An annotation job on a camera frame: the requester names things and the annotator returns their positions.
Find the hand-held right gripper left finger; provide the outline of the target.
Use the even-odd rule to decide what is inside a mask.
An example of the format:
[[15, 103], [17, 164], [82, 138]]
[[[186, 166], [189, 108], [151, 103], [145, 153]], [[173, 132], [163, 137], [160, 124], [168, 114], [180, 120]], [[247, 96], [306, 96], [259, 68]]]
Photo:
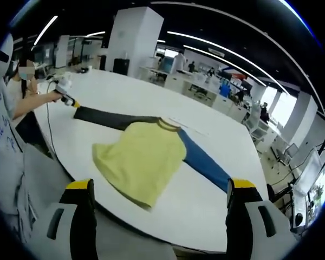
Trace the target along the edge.
[[35, 259], [97, 259], [93, 179], [67, 185], [34, 223], [29, 249]]

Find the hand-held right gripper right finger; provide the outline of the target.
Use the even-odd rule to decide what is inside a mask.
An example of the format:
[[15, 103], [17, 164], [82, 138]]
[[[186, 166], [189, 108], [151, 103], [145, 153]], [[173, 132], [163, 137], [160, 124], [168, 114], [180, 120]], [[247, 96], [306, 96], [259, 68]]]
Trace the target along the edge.
[[225, 225], [228, 259], [283, 259], [297, 244], [288, 218], [245, 179], [228, 179]]

